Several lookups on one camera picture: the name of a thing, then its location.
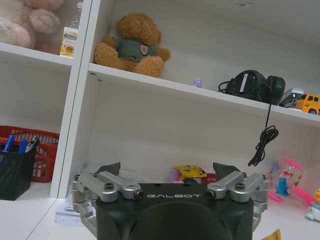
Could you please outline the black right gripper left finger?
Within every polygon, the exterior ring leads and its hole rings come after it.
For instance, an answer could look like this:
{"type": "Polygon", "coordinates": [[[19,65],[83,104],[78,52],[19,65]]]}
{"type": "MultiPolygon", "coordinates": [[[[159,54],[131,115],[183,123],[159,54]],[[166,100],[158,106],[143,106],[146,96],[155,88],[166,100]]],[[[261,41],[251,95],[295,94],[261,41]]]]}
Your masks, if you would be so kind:
{"type": "Polygon", "coordinates": [[[130,183],[118,176],[119,162],[103,165],[95,173],[83,172],[72,182],[72,207],[80,214],[83,225],[97,234],[97,220],[88,200],[100,198],[104,203],[112,203],[121,194],[125,199],[138,201],[143,198],[143,190],[138,183],[130,183]]]}

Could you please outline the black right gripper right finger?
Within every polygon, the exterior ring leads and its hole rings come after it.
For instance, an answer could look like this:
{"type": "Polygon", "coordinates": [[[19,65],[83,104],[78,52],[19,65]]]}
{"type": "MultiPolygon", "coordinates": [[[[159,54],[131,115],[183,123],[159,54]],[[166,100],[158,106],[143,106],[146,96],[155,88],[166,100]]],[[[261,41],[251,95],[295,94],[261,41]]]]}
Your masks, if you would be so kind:
{"type": "Polygon", "coordinates": [[[207,185],[207,197],[210,200],[225,198],[227,192],[230,198],[238,203],[253,201],[252,230],[255,231],[262,219],[262,213],[268,208],[269,182],[261,173],[247,176],[232,165],[213,163],[213,169],[219,181],[207,185]]]}

